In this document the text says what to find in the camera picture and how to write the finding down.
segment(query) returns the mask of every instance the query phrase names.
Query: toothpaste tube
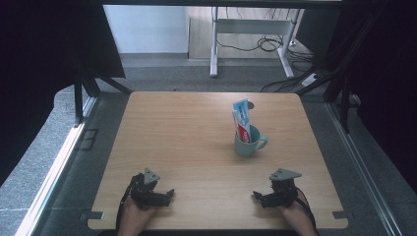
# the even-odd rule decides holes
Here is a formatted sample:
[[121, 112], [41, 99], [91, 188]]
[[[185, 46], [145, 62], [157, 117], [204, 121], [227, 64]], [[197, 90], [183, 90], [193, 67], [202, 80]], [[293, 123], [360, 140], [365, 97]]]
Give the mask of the toothpaste tube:
[[243, 143], [251, 142], [251, 124], [249, 122], [248, 99], [233, 103], [233, 116], [237, 123], [236, 133]]

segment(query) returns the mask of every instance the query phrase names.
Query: wooden table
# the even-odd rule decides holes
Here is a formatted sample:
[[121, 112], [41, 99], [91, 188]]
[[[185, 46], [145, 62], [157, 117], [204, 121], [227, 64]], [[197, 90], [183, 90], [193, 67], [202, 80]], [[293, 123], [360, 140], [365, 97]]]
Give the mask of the wooden table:
[[[253, 157], [234, 152], [232, 103], [255, 104], [251, 124], [268, 137]], [[344, 228], [343, 207], [300, 98], [290, 93], [134, 92], [129, 99], [91, 211], [92, 229], [115, 227], [119, 201], [131, 177], [148, 167], [161, 179], [157, 193], [175, 189], [148, 229], [287, 229], [281, 215], [262, 208], [252, 191], [272, 192], [278, 167], [302, 173], [318, 228]]]

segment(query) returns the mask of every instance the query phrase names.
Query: human hand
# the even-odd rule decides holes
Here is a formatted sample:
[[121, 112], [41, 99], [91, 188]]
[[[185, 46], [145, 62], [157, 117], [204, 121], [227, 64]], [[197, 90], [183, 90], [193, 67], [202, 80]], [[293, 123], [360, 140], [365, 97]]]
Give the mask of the human hand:
[[120, 221], [118, 236], [137, 236], [156, 212], [157, 207], [140, 209], [129, 195], [126, 199]]
[[[298, 199], [300, 199], [304, 204], [308, 205], [304, 194], [300, 190], [297, 190], [297, 192]], [[277, 208], [287, 223], [300, 236], [317, 236], [310, 217], [307, 215], [307, 212], [299, 203], [294, 201], [289, 207], [278, 206]]]

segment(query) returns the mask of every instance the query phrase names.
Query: mug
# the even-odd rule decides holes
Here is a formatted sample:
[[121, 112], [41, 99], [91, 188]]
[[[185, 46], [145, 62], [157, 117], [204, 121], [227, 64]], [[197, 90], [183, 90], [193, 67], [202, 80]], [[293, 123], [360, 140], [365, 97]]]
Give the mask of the mug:
[[250, 126], [251, 128], [251, 143], [242, 142], [237, 134], [235, 135], [235, 151], [237, 154], [249, 157], [255, 150], [263, 148], [268, 143], [268, 137], [261, 134], [261, 132], [255, 126]]

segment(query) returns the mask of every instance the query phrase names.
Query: mug handle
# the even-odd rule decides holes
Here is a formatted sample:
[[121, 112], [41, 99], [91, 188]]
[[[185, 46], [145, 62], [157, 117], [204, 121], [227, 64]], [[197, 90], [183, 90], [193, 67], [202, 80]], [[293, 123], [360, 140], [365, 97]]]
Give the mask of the mug handle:
[[262, 149], [268, 143], [268, 137], [260, 134], [260, 141], [264, 142], [255, 147], [255, 150]]

